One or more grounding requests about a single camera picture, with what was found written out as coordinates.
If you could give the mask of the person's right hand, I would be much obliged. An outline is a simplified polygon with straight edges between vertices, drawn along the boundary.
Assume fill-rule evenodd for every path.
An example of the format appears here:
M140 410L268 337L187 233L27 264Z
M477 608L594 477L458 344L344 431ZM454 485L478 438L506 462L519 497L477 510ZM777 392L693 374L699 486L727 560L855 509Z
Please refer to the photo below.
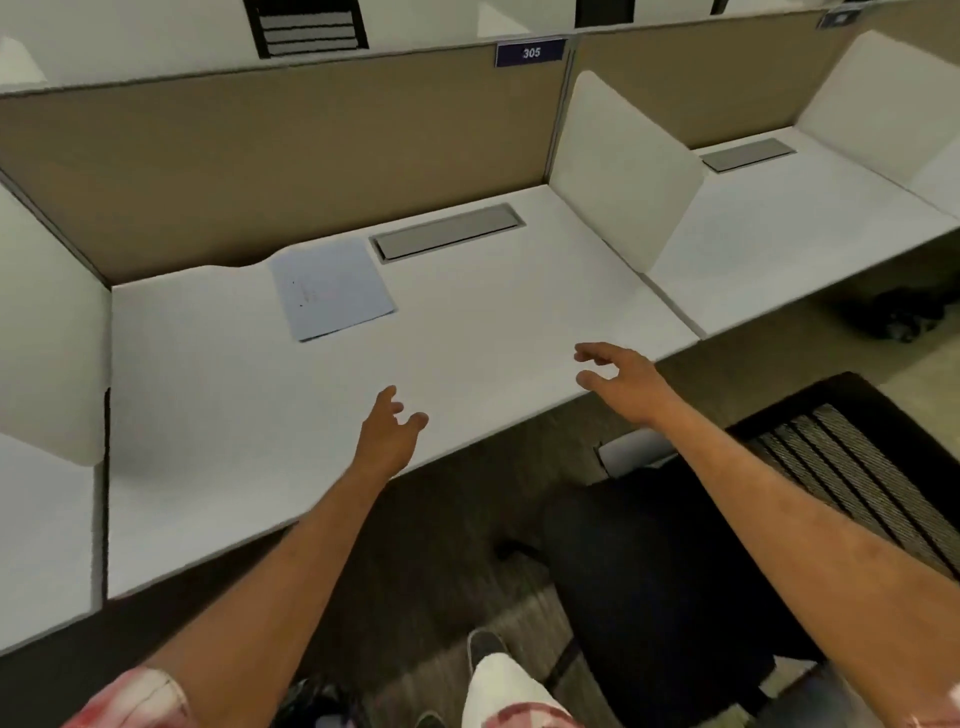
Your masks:
M607 392L590 392L631 424L666 433L666 427L682 405L682 400L639 352L607 342L578 343L574 359L598 367L612 366L616 374L607 378Z

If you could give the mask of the person's left hand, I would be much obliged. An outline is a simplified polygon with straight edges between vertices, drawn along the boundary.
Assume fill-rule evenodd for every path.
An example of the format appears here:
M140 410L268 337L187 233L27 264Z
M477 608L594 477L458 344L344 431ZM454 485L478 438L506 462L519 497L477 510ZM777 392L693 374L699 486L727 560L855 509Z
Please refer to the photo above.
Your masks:
M409 417L400 420L404 405L396 400L397 394L395 385L389 385L377 394L373 407L362 423L349 466L352 473L381 484L409 465L419 441L419 438L404 435L402 425Z

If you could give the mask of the person's right forearm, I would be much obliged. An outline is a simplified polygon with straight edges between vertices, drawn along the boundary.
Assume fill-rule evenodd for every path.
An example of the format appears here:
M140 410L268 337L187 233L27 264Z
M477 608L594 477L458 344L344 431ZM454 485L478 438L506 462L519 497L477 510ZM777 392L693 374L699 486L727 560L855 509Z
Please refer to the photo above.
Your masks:
M835 669L888 728L960 728L960 585L840 514L677 395L623 415L662 434Z

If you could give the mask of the person's left forearm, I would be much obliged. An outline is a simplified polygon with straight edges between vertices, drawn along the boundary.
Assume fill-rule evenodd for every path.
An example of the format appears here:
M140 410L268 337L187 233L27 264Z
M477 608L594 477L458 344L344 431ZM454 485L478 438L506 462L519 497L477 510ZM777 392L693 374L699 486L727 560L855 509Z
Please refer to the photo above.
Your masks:
M148 661L197 728L268 728L400 462L355 459L282 540Z

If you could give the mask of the white paper sheet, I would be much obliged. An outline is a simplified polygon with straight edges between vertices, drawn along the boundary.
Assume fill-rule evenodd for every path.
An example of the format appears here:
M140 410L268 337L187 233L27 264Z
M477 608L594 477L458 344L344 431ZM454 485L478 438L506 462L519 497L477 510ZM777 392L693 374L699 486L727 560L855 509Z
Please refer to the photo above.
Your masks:
M297 342L334 334L397 310L360 238L282 249L267 261L291 334Z

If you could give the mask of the black mesh office chair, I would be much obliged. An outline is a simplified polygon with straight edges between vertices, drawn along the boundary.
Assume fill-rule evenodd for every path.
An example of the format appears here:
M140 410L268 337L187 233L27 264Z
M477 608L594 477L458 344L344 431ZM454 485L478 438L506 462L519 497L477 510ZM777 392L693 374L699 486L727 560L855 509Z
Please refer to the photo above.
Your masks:
M861 375L823 379L728 428L788 480L960 583L960 459ZM552 495L539 545L572 637L624 728L867 728L874 716L754 565L678 455Z

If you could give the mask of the white desk divider panel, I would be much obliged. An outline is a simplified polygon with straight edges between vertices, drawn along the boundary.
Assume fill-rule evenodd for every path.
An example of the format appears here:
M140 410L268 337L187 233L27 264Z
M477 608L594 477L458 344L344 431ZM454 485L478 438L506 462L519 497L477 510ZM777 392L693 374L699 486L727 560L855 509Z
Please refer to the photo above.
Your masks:
M960 66L868 30L795 127L960 221Z
M103 460L110 315L110 291L0 184L0 433Z
M654 266L706 177L697 154L596 73L577 76L548 186L632 271Z

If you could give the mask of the grey shoe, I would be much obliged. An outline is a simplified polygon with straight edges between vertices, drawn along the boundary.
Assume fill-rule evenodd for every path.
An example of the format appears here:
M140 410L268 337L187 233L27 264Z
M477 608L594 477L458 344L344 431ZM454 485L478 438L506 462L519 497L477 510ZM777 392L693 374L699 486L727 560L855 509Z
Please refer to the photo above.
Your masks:
M492 629L478 627L470 631L466 638L466 658L470 675L474 675L480 663L495 655L510 656L504 640Z

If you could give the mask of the person's white trouser leg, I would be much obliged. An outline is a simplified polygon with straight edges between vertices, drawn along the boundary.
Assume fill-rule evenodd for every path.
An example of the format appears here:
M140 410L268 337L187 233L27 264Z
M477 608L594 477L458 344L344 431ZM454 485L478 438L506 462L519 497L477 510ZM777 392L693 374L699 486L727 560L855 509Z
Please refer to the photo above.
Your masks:
M490 654L471 675L461 728L584 728L509 654Z

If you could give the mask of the beige partition screen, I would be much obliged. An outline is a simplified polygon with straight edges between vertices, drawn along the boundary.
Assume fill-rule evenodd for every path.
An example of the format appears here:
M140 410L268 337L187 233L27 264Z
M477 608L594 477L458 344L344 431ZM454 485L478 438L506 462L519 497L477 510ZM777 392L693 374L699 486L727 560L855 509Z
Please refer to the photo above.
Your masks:
M595 73L691 149L791 126L868 31L960 67L960 0L869 0L846 25L827 8L609 30L577 42L570 86Z
M563 60L482 45L0 97L0 172L110 284L539 185Z

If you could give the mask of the black bag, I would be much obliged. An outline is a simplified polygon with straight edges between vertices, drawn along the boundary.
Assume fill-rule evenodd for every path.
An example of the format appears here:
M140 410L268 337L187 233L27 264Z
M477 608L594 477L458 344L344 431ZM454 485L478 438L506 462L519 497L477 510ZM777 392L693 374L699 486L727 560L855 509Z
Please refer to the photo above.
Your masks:
M290 685L269 728L370 728L360 696L321 676Z

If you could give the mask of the black chair base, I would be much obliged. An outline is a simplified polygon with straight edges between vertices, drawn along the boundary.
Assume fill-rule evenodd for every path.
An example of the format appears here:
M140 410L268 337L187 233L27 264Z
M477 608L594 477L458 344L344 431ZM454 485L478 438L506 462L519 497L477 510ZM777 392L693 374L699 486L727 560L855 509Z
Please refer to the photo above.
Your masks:
M934 331L948 308L960 303L960 290L897 287L854 300L844 312L848 324L874 339L908 344Z

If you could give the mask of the pink white shirt sleeve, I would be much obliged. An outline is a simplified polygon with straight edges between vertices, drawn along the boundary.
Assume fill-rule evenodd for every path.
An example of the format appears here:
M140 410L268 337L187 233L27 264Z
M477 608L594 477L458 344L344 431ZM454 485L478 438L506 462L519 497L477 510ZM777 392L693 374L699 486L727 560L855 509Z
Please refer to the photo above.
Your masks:
M138 666L93 695L60 728L199 728L169 674Z

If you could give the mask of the black slatted chair back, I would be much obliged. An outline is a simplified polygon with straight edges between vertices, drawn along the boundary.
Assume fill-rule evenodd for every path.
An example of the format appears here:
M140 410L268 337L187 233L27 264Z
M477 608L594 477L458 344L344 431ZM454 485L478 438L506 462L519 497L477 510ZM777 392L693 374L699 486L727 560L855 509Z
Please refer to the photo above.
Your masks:
M367 50L359 0L243 0L260 59Z

